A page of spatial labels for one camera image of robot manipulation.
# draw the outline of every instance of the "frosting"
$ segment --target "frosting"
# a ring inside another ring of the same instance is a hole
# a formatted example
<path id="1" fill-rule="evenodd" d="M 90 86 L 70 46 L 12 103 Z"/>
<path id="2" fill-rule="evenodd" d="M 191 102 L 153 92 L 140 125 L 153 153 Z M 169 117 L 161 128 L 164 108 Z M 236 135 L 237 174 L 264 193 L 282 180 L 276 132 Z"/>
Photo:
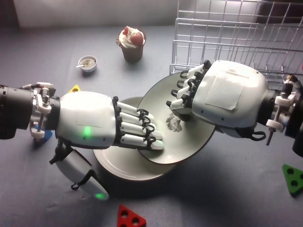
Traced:
<path id="1" fill-rule="evenodd" d="M 142 32 L 140 32 L 138 29 L 132 28 L 132 27 L 128 27 L 126 26 L 128 29 L 128 33 L 127 35 L 124 35 L 123 32 L 124 30 L 120 33 L 119 35 L 119 42 L 121 43 L 121 45 L 125 48 L 137 48 L 137 45 L 134 45 L 131 41 L 131 36 L 132 35 L 136 35 L 138 32 L 141 33 L 142 37 L 143 37 L 143 44 L 145 44 L 145 38 Z"/>

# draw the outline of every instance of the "stacked plate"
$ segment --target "stacked plate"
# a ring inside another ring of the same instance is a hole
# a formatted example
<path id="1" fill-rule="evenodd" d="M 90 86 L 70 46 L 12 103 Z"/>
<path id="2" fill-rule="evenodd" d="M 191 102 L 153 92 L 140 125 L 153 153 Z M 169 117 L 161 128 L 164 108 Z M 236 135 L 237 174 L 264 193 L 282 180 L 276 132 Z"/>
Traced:
<path id="1" fill-rule="evenodd" d="M 197 153 L 211 138 L 214 126 L 200 120 L 180 121 L 166 106 L 173 101 L 170 92 L 177 88 L 180 73 L 165 77 L 146 95 L 122 101 L 153 114 L 157 130 L 163 133 L 164 150 L 148 151 L 110 147 L 94 150 L 98 162 L 110 173 L 131 181 L 160 177 L 177 163 Z"/>

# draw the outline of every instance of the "yellow block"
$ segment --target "yellow block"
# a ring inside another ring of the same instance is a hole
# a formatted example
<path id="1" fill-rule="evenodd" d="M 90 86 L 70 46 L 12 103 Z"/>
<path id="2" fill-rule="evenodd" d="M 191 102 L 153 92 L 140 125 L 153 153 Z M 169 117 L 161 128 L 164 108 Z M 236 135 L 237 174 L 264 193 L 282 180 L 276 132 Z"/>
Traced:
<path id="1" fill-rule="evenodd" d="M 68 93 L 75 92 L 75 91 L 81 91 L 80 87 L 77 84 Z"/>

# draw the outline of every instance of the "dish rack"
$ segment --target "dish rack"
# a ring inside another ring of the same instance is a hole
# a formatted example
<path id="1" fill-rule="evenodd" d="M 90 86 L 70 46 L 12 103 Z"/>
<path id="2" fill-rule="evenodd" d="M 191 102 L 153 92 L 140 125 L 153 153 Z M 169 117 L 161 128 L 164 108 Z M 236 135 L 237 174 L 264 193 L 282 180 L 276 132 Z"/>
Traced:
<path id="1" fill-rule="evenodd" d="M 170 74 L 204 60 L 236 61 L 281 89 L 292 73 L 303 79 L 303 3 L 178 0 Z"/>

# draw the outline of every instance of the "gray table surface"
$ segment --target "gray table surface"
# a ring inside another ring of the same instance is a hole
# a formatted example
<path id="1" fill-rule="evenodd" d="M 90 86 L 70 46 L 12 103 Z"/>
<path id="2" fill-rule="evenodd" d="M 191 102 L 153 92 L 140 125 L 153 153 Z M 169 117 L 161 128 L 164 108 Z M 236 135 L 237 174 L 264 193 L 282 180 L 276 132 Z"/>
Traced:
<path id="1" fill-rule="evenodd" d="M 174 27 L 144 27 L 147 42 L 136 65 L 127 64 L 116 46 L 121 30 L 0 30 L 0 83 L 52 82 L 58 96 L 75 84 L 120 100 L 143 96 L 169 74 Z M 88 54 L 96 56 L 98 69 L 85 76 L 75 66 Z M 91 150 L 79 149 L 111 190 L 111 198 L 101 202 L 72 191 L 71 182 L 48 163 L 54 136 L 35 148 L 29 131 L 19 130 L 14 139 L 0 141 L 0 226 L 116 227 L 123 204 L 145 217 L 148 227 L 302 227 L 303 195 L 289 195 L 281 169 L 284 163 L 303 169 L 292 143 L 278 132 L 269 147 L 215 132 L 195 156 L 141 183 L 113 177 Z"/>

